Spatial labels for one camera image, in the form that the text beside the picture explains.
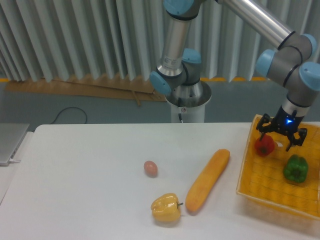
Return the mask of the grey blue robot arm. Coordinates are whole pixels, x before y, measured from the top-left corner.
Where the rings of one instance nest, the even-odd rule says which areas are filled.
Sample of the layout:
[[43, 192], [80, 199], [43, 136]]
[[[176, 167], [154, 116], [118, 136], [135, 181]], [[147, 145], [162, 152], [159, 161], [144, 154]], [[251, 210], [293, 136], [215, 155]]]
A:
[[[274, 46], [259, 56], [255, 70], [287, 89], [276, 115], [264, 114], [257, 130], [262, 135], [275, 132], [286, 136], [289, 147], [302, 146], [308, 131], [300, 124], [320, 92], [320, 65], [310, 61], [316, 39], [296, 33], [253, 0], [224, 0], [222, 4]], [[203, 106], [211, 98], [209, 88], [200, 82], [200, 53], [185, 47], [191, 21], [201, 5], [200, 0], [164, 1], [169, 27], [162, 56], [149, 76], [154, 89], [178, 109], [180, 122], [184, 109]]]

